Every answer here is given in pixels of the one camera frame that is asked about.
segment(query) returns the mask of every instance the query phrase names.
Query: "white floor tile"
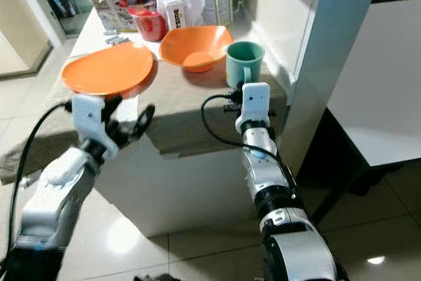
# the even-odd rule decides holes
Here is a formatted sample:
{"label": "white floor tile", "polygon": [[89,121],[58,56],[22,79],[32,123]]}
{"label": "white floor tile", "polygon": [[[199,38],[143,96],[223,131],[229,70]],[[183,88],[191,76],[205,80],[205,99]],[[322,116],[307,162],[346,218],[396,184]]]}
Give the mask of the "white floor tile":
{"label": "white floor tile", "polygon": [[421,227],[421,213],[412,214],[412,217],[418,223],[418,225]]}
{"label": "white floor tile", "polygon": [[257,219],[170,234],[170,261],[254,246],[260,241]]}
{"label": "white floor tile", "polygon": [[[352,281],[413,281],[421,276],[421,229],[410,216],[326,234]],[[373,265],[367,259],[384,256]]]}
{"label": "white floor tile", "polygon": [[386,180],[410,212],[421,212],[421,161],[407,163],[386,175]]}
{"label": "white floor tile", "polygon": [[45,100],[58,76],[58,73],[39,75],[22,100],[15,116],[40,115],[44,113],[46,110],[44,107]]}
{"label": "white floor tile", "polygon": [[167,264],[167,236],[148,240],[93,190],[82,207],[61,276],[77,280]]}
{"label": "white floor tile", "polygon": [[[327,190],[314,188],[301,188],[300,192],[310,215],[328,193]],[[363,197],[345,194],[322,220],[319,227],[322,231],[327,231],[407,213],[405,206],[387,182],[381,181],[377,186],[371,187]]]}
{"label": "white floor tile", "polygon": [[34,80],[25,77],[0,81],[0,120],[13,118]]}
{"label": "white floor tile", "polygon": [[7,126],[9,125],[10,122],[11,122],[10,118],[7,118],[5,120],[0,120],[0,138],[3,135],[3,133],[5,132]]}
{"label": "white floor tile", "polygon": [[263,277],[260,247],[170,263],[170,274],[188,281],[253,281]]}
{"label": "white floor tile", "polygon": [[56,75],[59,74],[65,60],[70,55],[70,52],[72,51],[74,44],[76,43],[75,39],[67,39],[62,46],[55,47],[51,50],[49,56],[46,58],[44,63],[42,64],[39,72],[39,75],[45,75],[47,73],[54,73]]}
{"label": "white floor tile", "polygon": [[21,144],[35,126],[37,119],[36,115],[13,118],[0,138],[0,155]]}
{"label": "white floor tile", "polygon": [[68,39],[62,47],[54,48],[37,74],[34,83],[17,109],[15,116],[41,114],[45,108],[44,101],[67,60],[76,39]]}

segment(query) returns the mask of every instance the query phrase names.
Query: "white table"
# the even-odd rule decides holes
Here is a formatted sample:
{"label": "white table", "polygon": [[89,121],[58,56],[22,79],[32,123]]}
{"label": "white table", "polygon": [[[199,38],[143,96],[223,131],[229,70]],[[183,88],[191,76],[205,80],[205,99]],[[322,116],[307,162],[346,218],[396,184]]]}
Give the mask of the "white table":
{"label": "white table", "polygon": [[[235,21],[236,24],[231,30],[234,39],[249,39],[265,46],[259,35],[246,27],[249,24],[242,20],[242,14],[237,14]],[[101,21],[93,11],[76,41],[70,58],[81,57],[108,47],[103,32]],[[141,41],[137,33],[122,36]],[[145,45],[161,60],[159,43],[145,42]],[[270,53],[264,58],[268,67],[276,64],[275,60]],[[202,89],[207,96],[214,94],[212,87]],[[162,87],[162,93],[170,91],[165,91],[165,87]],[[278,109],[280,119],[283,111],[284,108]],[[144,136],[141,141],[123,149],[117,158],[105,163],[95,187],[128,217],[143,235],[149,237],[215,222],[250,218],[254,215],[254,205],[244,176],[245,170],[241,164],[239,149],[191,157],[178,157],[175,154],[163,157],[151,140]]]}

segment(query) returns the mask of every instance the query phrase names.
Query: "kitchen counter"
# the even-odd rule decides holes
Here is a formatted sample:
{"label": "kitchen counter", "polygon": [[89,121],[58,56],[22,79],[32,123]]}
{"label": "kitchen counter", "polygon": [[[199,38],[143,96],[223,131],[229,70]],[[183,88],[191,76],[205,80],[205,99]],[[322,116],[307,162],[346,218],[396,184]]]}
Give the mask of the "kitchen counter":
{"label": "kitchen counter", "polygon": [[[234,39],[259,41],[241,19],[231,30]],[[107,48],[104,28],[93,10],[70,54],[73,61]],[[137,33],[122,34],[141,43]],[[155,56],[156,69],[139,95],[123,101],[117,117],[137,116],[145,104],[154,103],[155,116],[140,141],[107,161],[95,185],[97,190],[145,236],[176,232],[249,218],[253,202],[244,182],[241,149],[214,140],[201,122],[200,106],[209,96],[231,91],[225,83],[225,65],[200,74],[184,72],[164,62],[159,43],[143,42]],[[277,111],[272,125],[280,130],[285,109],[285,92],[270,74],[269,53],[265,56],[260,79],[271,86],[271,106]],[[46,108],[72,96],[58,78]],[[241,140],[235,131],[235,113],[224,113],[221,103],[207,107],[209,124],[231,140]],[[57,111],[40,128],[26,161],[26,172],[45,167],[71,143],[77,133],[68,115]],[[22,144],[0,157],[0,177],[11,181],[20,158]]]}

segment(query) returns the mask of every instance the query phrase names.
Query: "red container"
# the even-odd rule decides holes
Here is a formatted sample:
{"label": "red container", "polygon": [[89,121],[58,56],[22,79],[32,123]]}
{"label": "red container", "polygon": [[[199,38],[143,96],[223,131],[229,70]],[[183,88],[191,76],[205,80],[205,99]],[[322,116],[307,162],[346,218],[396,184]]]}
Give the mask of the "red container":
{"label": "red container", "polygon": [[145,41],[160,41],[166,34],[165,19],[157,11],[128,8],[136,28]]}

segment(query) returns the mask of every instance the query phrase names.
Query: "mug handle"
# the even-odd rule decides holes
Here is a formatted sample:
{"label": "mug handle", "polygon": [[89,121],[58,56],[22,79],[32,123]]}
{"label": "mug handle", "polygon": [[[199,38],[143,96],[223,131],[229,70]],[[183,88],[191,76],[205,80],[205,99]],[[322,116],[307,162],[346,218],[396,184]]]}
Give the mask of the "mug handle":
{"label": "mug handle", "polygon": [[251,82],[251,69],[248,66],[244,66],[244,84]]}

